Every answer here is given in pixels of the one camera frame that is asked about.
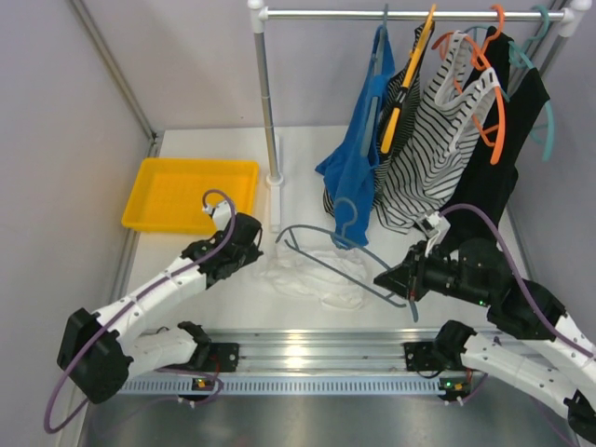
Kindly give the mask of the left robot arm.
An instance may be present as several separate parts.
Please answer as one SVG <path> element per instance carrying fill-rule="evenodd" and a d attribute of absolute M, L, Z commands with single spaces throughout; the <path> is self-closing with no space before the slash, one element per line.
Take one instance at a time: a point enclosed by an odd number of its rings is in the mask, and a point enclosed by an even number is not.
<path fill-rule="evenodd" d="M 170 366 L 199 371 L 213 351 L 200 325 L 183 321 L 163 332 L 149 331 L 178 305 L 256 262 L 262 233 L 258 220 L 239 212 L 136 291 L 94 312 L 78 309 L 67 320 L 58 365 L 94 404 L 144 373 Z"/>

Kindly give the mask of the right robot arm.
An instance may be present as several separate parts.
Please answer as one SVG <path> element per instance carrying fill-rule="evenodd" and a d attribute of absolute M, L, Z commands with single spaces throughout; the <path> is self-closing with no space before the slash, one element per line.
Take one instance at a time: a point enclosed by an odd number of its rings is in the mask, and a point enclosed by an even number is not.
<path fill-rule="evenodd" d="M 581 438 L 595 441 L 595 345 L 545 287 L 516 279 L 504 252 L 482 238 L 460 245 L 457 259 L 427 244 L 411 246 L 403 261 L 374 284 L 419 301 L 433 291 L 486 308 L 496 328 L 548 361 L 540 365 L 506 350 L 465 323 L 450 319 L 432 342 L 444 370 L 487 373 L 542 402 Z"/>

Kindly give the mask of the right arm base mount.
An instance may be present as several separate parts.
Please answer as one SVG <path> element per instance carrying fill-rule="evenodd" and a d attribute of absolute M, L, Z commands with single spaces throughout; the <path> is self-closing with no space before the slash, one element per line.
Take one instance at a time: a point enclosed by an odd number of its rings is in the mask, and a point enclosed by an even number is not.
<path fill-rule="evenodd" d="M 461 364 L 449 364 L 433 351 L 430 341 L 406 342 L 403 344 L 406 370 L 412 373 L 462 372 L 466 369 Z"/>

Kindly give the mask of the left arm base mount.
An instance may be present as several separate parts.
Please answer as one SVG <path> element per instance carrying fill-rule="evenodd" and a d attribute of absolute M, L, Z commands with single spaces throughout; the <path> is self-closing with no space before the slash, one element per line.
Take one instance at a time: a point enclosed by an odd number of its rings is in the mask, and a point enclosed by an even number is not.
<path fill-rule="evenodd" d="M 191 358 L 183 364 L 161 368 L 178 373 L 233 373 L 237 370 L 240 345 L 237 343 L 199 344 Z"/>

